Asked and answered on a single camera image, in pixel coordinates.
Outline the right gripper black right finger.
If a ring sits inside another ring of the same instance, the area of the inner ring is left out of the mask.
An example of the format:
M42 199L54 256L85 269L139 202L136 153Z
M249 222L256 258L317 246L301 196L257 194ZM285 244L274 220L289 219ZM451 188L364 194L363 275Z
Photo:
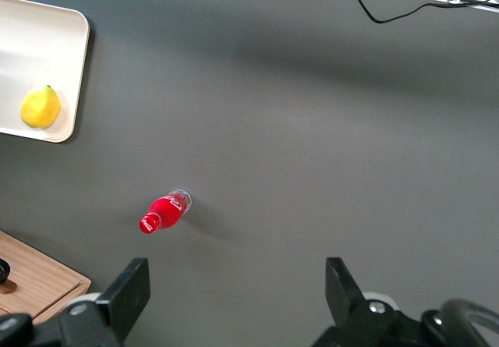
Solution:
M325 264L325 298L334 325L315 346L392 346L398 314L383 299L367 299L340 257Z

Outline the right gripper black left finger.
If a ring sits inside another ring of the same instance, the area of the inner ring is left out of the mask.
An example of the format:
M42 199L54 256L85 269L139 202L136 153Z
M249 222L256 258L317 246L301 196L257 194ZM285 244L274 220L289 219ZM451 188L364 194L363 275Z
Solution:
M68 305L59 316L62 346L123 346L150 299L146 258L132 259L95 299Z

